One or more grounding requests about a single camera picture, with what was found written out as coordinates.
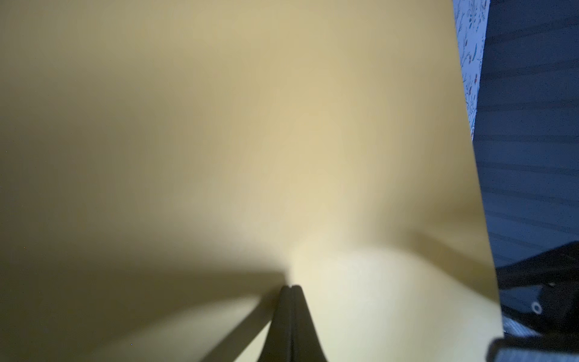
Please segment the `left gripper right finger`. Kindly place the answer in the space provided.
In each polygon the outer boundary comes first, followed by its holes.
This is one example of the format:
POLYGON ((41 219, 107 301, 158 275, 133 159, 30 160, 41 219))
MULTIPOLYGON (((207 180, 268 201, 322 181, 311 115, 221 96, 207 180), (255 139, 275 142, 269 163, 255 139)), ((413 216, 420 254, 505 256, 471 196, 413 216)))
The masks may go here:
POLYGON ((302 287, 292 286, 291 293, 293 308, 291 361, 327 362, 302 287))

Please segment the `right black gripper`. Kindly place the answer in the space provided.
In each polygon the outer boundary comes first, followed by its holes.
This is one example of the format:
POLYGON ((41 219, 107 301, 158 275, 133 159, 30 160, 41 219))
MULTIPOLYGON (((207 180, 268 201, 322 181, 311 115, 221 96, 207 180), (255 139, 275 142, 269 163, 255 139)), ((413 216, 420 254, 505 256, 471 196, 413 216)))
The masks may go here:
POLYGON ((527 313, 502 305, 504 333, 487 361, 578 360, 578 243, 496 269, 501 291, 539 286, 527 313))

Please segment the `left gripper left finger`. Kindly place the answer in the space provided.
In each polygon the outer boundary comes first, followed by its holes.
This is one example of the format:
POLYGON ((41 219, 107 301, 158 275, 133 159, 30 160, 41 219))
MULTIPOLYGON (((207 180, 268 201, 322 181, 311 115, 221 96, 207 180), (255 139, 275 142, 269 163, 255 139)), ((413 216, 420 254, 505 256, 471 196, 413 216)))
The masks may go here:
POLYGON ((291 287, 280 290, 258 362, 289 362, 292 359, 293 295, 291 287))

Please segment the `yellow rectangular paper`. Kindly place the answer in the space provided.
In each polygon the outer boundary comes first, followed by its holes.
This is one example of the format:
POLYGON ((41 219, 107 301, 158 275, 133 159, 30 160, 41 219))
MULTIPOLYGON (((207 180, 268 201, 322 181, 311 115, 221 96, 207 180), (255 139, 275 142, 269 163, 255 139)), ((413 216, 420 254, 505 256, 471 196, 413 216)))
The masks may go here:
POLYGON ((3 1, 1 359, 482 361, 450 1, 3 1))

